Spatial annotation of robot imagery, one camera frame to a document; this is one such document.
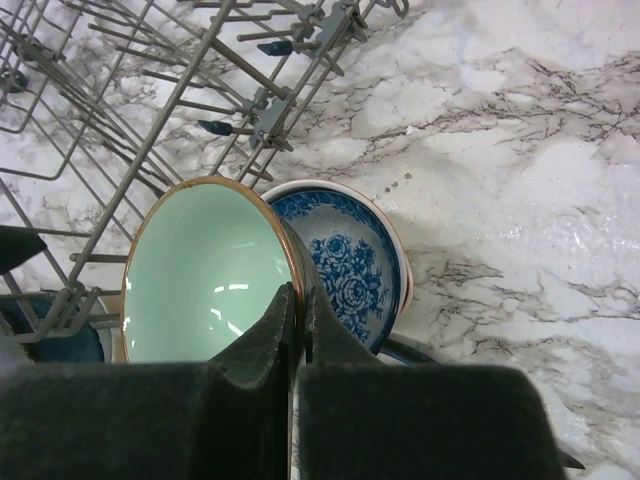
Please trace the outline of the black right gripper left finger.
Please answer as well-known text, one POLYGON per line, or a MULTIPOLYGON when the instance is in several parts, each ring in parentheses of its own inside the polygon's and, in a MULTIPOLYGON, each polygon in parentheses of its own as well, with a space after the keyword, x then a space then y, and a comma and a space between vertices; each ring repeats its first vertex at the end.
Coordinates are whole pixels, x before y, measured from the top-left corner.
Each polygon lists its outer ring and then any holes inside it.
POLYGON ((296 299, 204 362, 36 364, 1 378, 5 479, 286 479, 296 299))

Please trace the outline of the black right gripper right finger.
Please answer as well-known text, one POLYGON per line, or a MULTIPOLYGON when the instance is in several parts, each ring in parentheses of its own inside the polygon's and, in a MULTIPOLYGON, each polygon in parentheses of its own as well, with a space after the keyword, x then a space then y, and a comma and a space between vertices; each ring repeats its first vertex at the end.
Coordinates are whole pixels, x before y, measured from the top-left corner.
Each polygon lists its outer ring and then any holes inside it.
POLYGON ((299 375, 304 479, 562 479, 580 462, 540 395, 495 365, 388 365, 312 290, 299 375))

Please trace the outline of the blue floral orange bowl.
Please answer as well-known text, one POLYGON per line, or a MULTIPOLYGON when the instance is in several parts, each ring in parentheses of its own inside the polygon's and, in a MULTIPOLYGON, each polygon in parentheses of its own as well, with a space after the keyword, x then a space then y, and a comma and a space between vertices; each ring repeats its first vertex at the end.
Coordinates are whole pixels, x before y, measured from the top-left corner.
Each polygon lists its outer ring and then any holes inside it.
POLYGON ((380 353, 414 291, 409 260, 389 218, 364 194, 327 180, 286 182, 262 199, 308 249, 338 319, 380 353))

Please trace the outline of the mint green ceramic bowl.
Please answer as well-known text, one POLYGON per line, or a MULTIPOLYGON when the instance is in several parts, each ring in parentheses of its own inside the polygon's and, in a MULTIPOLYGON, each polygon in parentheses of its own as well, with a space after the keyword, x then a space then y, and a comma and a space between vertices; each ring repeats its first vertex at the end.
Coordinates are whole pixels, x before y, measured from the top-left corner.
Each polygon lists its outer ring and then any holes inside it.
POLYGON ((316 267, 293 229, 248 187, 221 176, 185 181, 149 210, 122 280, 121 331, 130 363, 205 361, 294 290, 303 331, 316 267))

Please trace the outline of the grey wire dish rack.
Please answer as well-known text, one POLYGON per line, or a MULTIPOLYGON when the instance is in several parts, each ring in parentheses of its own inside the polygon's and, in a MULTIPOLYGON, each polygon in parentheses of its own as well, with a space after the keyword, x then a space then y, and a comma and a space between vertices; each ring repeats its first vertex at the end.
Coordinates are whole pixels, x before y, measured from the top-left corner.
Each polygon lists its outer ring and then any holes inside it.
POLYGON ((115 325, 152 204, 213 174, 255 186, 342 58, 405 1, 5 1, 1 221, 45 250, 1 278, 1 341, 115 325))

